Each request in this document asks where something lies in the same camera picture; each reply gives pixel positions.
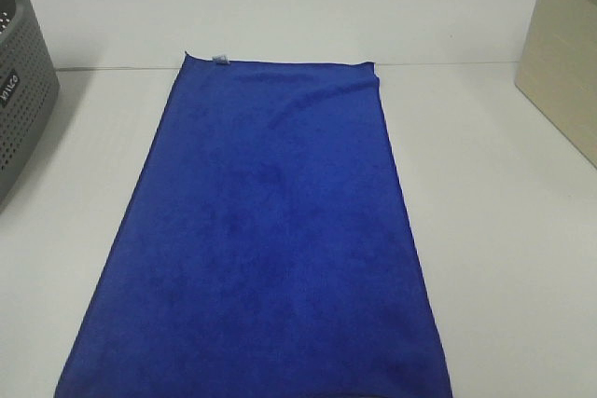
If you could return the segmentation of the blue microfibre towel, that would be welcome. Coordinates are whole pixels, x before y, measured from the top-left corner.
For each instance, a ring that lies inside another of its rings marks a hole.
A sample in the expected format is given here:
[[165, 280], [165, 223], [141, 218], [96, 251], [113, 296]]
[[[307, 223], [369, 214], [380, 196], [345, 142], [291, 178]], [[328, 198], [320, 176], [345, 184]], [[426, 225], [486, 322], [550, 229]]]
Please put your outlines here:
[[449, 397], [371, 62], [186, 56], [59, 397]]

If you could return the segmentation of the beige storage box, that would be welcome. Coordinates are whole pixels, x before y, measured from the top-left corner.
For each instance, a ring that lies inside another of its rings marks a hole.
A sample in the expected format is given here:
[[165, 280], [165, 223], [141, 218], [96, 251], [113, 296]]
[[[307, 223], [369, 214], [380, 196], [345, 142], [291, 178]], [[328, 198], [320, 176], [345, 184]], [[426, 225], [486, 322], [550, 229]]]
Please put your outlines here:
[[536, 0], [516, 87], [596, 163], [596, 0]]

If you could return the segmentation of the grey perforated plastic basket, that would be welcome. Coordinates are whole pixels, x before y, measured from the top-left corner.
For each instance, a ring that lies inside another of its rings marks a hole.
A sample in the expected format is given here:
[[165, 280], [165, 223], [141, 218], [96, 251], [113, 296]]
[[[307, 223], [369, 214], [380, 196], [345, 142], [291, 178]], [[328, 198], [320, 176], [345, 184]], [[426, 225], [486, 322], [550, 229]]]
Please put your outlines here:
[[34, 152], [59, 91], [31, 0], [1, 0], [1, 199]]

